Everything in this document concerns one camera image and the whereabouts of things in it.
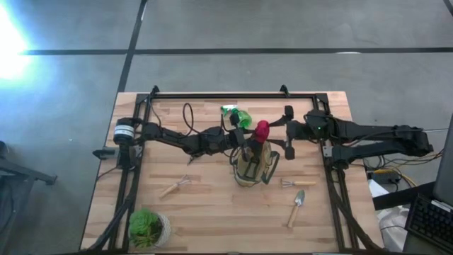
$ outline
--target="plant pot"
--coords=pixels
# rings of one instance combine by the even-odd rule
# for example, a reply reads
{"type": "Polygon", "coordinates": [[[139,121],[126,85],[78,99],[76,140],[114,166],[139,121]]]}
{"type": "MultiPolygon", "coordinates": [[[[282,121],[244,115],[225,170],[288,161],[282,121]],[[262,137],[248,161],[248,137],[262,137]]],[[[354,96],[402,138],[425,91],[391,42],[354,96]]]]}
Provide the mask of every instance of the plant pot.
{"type": "Polygon", "coordinates": [[[171,235],[170,220],[165,215],[154,212],[162,223],[162,233],[157,242],[153,245],[154,248],[162,247],[169,239],[171,235]]]}

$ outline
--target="wooden tabletop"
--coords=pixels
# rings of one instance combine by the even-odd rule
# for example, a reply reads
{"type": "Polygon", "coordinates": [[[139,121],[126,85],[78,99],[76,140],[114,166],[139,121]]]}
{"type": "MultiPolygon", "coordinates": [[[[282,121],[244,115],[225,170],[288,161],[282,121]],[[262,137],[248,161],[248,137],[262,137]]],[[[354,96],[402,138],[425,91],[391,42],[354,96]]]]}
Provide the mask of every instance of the wooden tabletop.
{"type": "MultiPolygon", "coordinates": [[[[343,120],[351,120],[345,92],[327,94],[332,114],[343,120]]],[[[115,147],[113,131],[116,120],[132,117],[136,95],[118,94],[106,146],[115,147]]],[[[197,130],[219,125],[220,106],[227,104],[236,104],[241,110],[247,111],[253,119],[251,127],[255,127],[259,120],[277,120],[286,105],[293,106],[294,119],[300,122],[304,121],[303,115],[312,109],[311,100],[308,99],[153,100],[154,110],[165,128],[183,133],[188,131],[182,117],[183,104],[186,102],[193,107],[197,130]]],[[[154,114],[151,114],[150,121],[157,122],[154,114]]],[[[273,127],[270,138],[284,139],[285,127],[273,127]]],[[[285,160],[281,148],[272,147],[282,157],[270,183],[243,188],[235,182],[232,167],[223,154],[205,155],[188,166],[189,156],[182,150],[159,142],[147,142],[135,210],[148,208],[166,215],[171,222],[172,235],[164,247],[137,250],[131,245],[130,252],[338,251],[319,145],[294,141],[296,159],[292,161],[285,160]],[[159,199],[160,192],[185,174],[189,176],[191,184],[181,186],[164,199],[159,199]],[[300,187],[281,188],[282,178],[316,182],[315,186],[303,187],[305,201],[293,228],[286,227],[286,224],[300,187]]],[[[103,161],[99,174],[113,168],[115,164],[114,159],[103,161]]],[[[365,172],[363,168],[353,166],[345,172],[352,213],[364,231],[382,247],[382,236],[365,172]]],[[[97,182],[81,248],[94,243],[110,222],[120,175],[120,170],[114,170],[97,182]]],[[[342,222],[348,244],[347,227],[345,221],[342,222]]]]}

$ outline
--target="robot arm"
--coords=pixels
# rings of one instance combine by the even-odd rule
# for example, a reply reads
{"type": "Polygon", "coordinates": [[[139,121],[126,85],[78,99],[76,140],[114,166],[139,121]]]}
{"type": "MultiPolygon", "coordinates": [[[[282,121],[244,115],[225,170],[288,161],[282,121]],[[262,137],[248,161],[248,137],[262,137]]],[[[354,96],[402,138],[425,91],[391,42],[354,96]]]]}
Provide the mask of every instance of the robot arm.
{"type": "Polygon", "coordinates": [[[294,159],[292,140],[330,140],[332,147],[324,147],[328,163],[335,167],[348,168],[356,159],[385,154],[401,153],[421,157],[432,152],[432,145],[422,129],[400,126],[358,125],[352,121],[340,120],[326,115],[322,110],[311,110],[305,116],[305,123],[292,120],[291,106],[285,106],[285,115],[272,123],[274,126],[287,126],[287,141],[275,141],[285,150],[285,158],[294,159]],[[349,147],[343,143],[359,140],[382,141],[375,144],[349,147]]]}
{"type": "MultiPolygon", "coordinates": [[[[237,114],[232,115],[230,121],[238,123],[237,114]]],[[[123,168],[130,168],[134,158],[131,148],[145,141],[158,141],[178,147],[186,154],[196,158],[203,154],[213,155],[238,147],[243,149],[246,145],[244,133],[250,133],[250,130],[244,130],[236,125],[233,130],[227,130],[227,133],[218,126],[210,127],[196,135],[184,135],[160,127],[156,123],[143,123],[138,118],[121,118],[116,123],[113,141],[120,147],[119,165],[123,168]],[[135,138],[135,129],[138,125],[142,125],[142,132],[140,137],[135,138]]]]}

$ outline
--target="black keyboard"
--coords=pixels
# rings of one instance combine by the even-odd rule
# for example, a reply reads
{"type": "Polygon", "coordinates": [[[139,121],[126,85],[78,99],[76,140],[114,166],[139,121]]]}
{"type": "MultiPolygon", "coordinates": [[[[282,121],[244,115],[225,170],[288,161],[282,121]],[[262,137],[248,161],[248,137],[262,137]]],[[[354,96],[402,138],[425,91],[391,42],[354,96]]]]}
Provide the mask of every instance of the black keyboard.
{"type": "Polygon", "coordinates": [[[453,254],[453,213],[419,195],[406,221],[408,232],[453,254]]]}

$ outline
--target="wooden handle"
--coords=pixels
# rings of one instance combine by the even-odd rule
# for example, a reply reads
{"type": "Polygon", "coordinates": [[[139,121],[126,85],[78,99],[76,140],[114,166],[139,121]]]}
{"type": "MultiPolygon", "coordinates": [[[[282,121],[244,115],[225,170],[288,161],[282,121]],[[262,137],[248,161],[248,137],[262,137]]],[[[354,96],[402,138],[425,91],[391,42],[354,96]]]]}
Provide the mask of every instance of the wooden handle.
{"type": "Polygon", "coordinates": [[[164,196],[167,196],[171,191],[174,191],[175,188],[177,188],[177,187],[178,187],[178,184],[177,184],[177,183],[175,183],[175,184],[173,184],[172,186],[168,187],[166,190],[164,190],[164,191],[161,193],[161,195],[159,195],[159,198],[160,198],[160,199],[164,198],[164,196]]]}
{"type": "Polygon", "coordinates": [[[295,205],[292,208],[291,216],[289,217],[289,221],[288,221],[288,227],[292,227],[292,223],[294,222],[294,220],[296,220],[298,210],[299,210],[299,206],[297,206],[297,205],[295,205]]]}
{"type": "Polygon", "coordinates": [[[313,186],[316,185],[315,181],[295,181],[296,186],[313,186]]]}

